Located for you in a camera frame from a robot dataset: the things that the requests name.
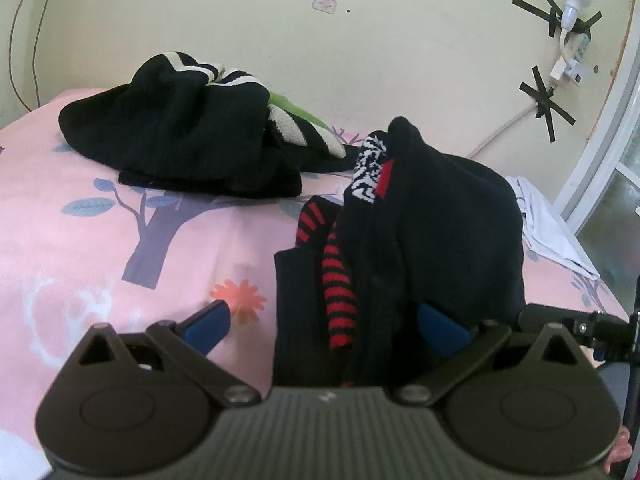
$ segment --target hand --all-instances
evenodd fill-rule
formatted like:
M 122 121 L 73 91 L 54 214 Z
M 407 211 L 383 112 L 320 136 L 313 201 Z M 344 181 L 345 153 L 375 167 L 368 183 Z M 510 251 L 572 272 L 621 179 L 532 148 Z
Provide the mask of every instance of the hand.
M 607 457 L 607 461 L 604 465 L 604 472 L 609 474 L 611 471 L 611 464 L 615 462 L 622 462 L 631 456 L 633 449 L 629 444 L 629 430 L 624 426 L 620 428 L 618 433 L 618 439 Z

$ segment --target bolt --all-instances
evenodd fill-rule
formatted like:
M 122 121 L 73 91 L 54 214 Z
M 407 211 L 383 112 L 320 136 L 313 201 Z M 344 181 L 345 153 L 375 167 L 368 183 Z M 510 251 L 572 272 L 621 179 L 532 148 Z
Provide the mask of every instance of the bolt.
M 408 384 L 400 388 L 399 396 L 404 402 L 420 404 L 431 398 L 431 391 L 422 384 Z
M 229 402 L 234 404 L 247 404 L 253 402 L 258 396 L 258 393 L 245 384 L 236 384 L 236 386 L 229 386 L 225 390 L 225 398 Z

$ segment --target glass pane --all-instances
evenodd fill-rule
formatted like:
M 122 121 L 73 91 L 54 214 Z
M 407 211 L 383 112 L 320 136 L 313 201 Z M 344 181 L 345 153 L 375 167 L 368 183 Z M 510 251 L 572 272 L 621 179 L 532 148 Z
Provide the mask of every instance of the glass pane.
M 635 174 L 640 175 L 640 126 L 636 126 L 620 161 Z
M 640 274 L 640 190 L 614 171 L 578 240 L 622 307 L 631 313 Z

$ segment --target pile of socks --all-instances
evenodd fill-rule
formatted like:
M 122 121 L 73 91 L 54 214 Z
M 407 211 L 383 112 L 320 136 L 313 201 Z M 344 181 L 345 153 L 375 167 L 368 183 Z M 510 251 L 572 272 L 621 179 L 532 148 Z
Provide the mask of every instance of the pile of socks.
M 522 216 L 489 168 L 428 146 L 406 119 L 363 143 L 344 206 L 311 198 L 276 255 L 274 384 L 404 383 L 437 357 L 428 303 L 473 326 L 524 307 Z

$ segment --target blue leaf print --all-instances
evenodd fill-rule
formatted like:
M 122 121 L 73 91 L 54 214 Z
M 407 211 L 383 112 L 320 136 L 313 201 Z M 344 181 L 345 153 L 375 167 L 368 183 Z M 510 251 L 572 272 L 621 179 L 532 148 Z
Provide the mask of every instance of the blue leaf print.
M 527 258 L 532 262 L 536 262 L 539 260 L 538 255 L 535 252 L 533 252 L 531 249 L 527 249 L 526 255 L 527 255 Z
M 115 205 L 115 201 L 110 198 L 83 198 L 68 203 L 62 208 L 62 212 L 71 216 L 98 216 Z
M 74 149 L 69 146 L 66 142 L 63 142 L 62 144 L 57 145 L 53 151 L 56 153 L 66 153 L 66 152 L 72 152 Z
M 161 196 L 152 196 L 151 198 L 146 199 L 147 207 L 167 207 L 168 205 L 175 204 L 180 200 L 177 196 L 170 195 L 161 195 Z
M 278 205 L 285 215 L 297 220 L 300 216 L 300 211 L 302 211 L 303 203 L 295 200 L 281 200 Z
M 115 184 L 111 180 L 107 180 L 105 178 L 96 178 L 94 179 L 94 187 L 98 191 L 113 191 L 116 189 Z

